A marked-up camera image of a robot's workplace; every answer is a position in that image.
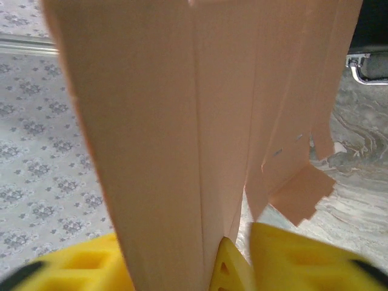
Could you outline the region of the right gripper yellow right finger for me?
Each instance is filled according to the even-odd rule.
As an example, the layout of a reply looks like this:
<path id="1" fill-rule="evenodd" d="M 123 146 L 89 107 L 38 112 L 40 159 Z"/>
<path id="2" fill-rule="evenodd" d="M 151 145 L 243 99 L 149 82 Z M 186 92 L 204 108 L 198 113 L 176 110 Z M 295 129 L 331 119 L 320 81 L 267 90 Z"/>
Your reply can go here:
<path id="1" fill-rule="evenodd" d="M 212 290 L 387 290 L 365 257 L 283 229 L 252 223 L 250 261 L 229 238 L 219 245 Z"/>

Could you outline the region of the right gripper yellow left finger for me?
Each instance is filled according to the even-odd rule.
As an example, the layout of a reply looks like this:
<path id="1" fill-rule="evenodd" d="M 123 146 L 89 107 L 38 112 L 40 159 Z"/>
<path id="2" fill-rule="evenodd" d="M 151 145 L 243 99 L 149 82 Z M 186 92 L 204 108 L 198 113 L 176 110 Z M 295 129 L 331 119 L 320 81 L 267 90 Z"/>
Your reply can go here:
<path id="1" fill-rule="evenodd" d="M 133 290 L 114 233 L 40 256 L 10 272 L 1 290 Z"/>

